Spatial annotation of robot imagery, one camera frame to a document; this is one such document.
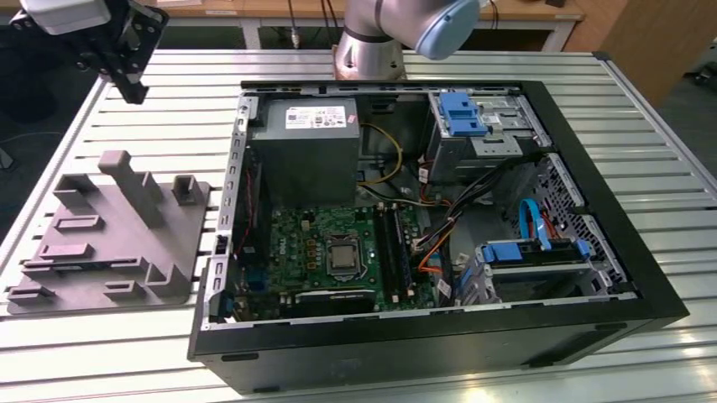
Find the blue plastic latch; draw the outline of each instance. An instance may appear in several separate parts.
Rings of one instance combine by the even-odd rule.
[[[499,261],[524,259],[524,255],[520,252],[519,244],[515,242],[495,243],[492,245],[492,248],[493,248],[493,252],[496,253],[496,258],[499,259]]]
[[[473,119],[479,116],[479,106],[465,92],[444,92],[438,99],[444,116],[452,119]]]
[[[471,278],[471,275],[473,274],[473,269],[472,267],[469,266],[469,268],[467,269],[467,271],[464,271],[464,275],[461,276],[461,289],[465,287],[467,285],[467,282],[469,281],[469,278]]]
[[[583,258],[591,259],[591,243],[585,239],[579,239],[575,241],[575,246],[579,248]]]
[[[477,137],[489,133],[479,115],[479,106],[465,92],[445,92],[438,97],[440,110],[449,132],[456,137]]]
[[[484,259],[488,263],[495,261],[504,262],[507,260],[523,260],[524,255],[520,252],[517,243],[495,243],[484,246]]]

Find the table leg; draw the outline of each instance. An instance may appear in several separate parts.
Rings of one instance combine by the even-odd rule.
[[[262,39],[260,38],[260,19],[244,18],[242,19],[242,32],[245,33],[245,43],[248,49],[261,49]]]
[[[553,31],[548,35],[547,43],[543,46],[544,52],[563,52],[571,33],[573,32],[575,21],[560,21]]]

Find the wire bundle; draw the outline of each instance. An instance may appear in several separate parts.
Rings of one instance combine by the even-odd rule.
[[[489,170],[476,181],[473,181],[473,183],[471,183],[471,185],[467,186],[464,192],[451,205],[449,210],[447,211],[447,216],[438,228],[420,238],[420,240],[416,242],[416,246],[422,247],[424,245],[429,244],[434,238],[441,236],[438,242],[436,242],[433,248],[429,250],[429,253],[421,261],[418,266],[420,271],[436,271],[436,269],[438,269],[434,267],[426,267],[426,263],[432,254],[449,241],[451,233],[456,229],[456,222],[464,214],[464,209],[469,206],[469,204],[472,204],[479,197],[484,196],[489,193],[489,191],[492,191],[505,172],[519,165],[539,162],[544,156],[545,154],[543,152],[536,152],[524,155],[523,157],[505,160],[501,162],[501,164],[499,164],[499,166],[496,166],[496,168]]]
[[[405,204],[410,204],[410,205],[418,206],[418,207],[451,206],[451,201],[448,201],[448,200],[430,201],[426,198],[426,196],[425,196],[426,186],[421,187],[421,200],[420,201],[409,200],[409,199],[406,199],[404,197],[386,196],[384,193],[381,193],[380,191],[377,191],[376,189],[373,189],[370,187],[370,185],[378,185],[380,183],[386,183],[394,189],[394,191],[398,194],[401,194],[401,190],[396,187],[396,185],[390,182],[390,180],[401,172],[401,167],[404,166],[404,150],[401,149],[401,145],[400,145],[398,141],[396,140],[394,136],[392,134],[389,134],[389,132],[384,128],[378,127],[376,124],[372,124],[372,123],[362,123],[361,126],[368,127],[368,128],[373,128],[376,131],[378,131],[381,134],[384,134],[384,136],[388,138],[388,140],[392,142],[392,144],[396,147],[397,162],[396,162],[394,169],[392,170],[392,172],[388,175],[384,173],[384,170],[381,169],[380,170],[380,173],[381,173],[381,178],[380,179],[374,179],[374,180],[370,180],[370,181],[361,181],[361,182],[358,182],[358,185],[369,192],[369,194],[372,196],[374,196],[376,198],[384,200],[385,202],[405,203]],[[421,166],[428,165],[430,163],[432,163],[432,161],[426,161],[426,162],[424,162],[421,164]]]
[[[432,166],[434,163],[433,160],[429,160],[429,161],[424,161],[421,164],[420,164],[420,167],[426,169],[428,166]],[[429,200],[429,198],[426,197],[426,192],[429,190],[429,183],[424,183],[424,185],[421,185],[421,191],[420,191],[420,198],[421,198],[421,201],[425,202],[425,203],[430,203],[433,204],[434,206],[447,206],[447,207],[451,207],[451,201],[447,200],[447,199],[443,199],[443,200]]]

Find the wooden table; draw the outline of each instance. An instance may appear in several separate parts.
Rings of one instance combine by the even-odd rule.
[[[153,4],[153,0],[141,0]],[[293,0],[298,27],[324,27],[321,0]],[[334,11],[344,23],[346,0],[332,0]],[[543,50],[560,52],[573,32],[573,27],[585,14],[568,0],[564,8],[548,6],[544,0],[497,0],[499,29],[537,29],[551,32]],[[19,0],[0,0],[0,14],[14,13]],[[236,26],[242,27],[248,49],[261,49],[261,27],[289,27],[288,0],[205,0],[201,6],[167,8],[175,26]],[[483,8],[477,29],[491,29],[492,7]]]

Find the slotted metal table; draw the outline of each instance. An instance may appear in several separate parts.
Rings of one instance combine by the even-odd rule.
[[[406,62],[413,79],[547,83],[692,315],[568,367],[306,390],[270,400],[716,398],[717,186],[620,71],[592,54],[459,53],[432,62],[408,53]],[[102,151],[126,149],[135,169],[155,172],[157,181],[178,173],[209,181],[218,206],[241,81],[313,79],[332,79],[329,51],[166,50],[147,69],[153,88],[142,106],[95,84],[0,247],[0,401],[253,399],[186,359],[195,297],[173,309],[17,318],[7,313],[7,287],[21,281],[21,261],[33,256],[59,205],[49,190],[61,173],[90,172],[106,181],[97,168]],[[206,214],[206,228],[217,217]],[[205,233],[199,251],[212,246]],[[198,277],[205,265],[199,257]]]

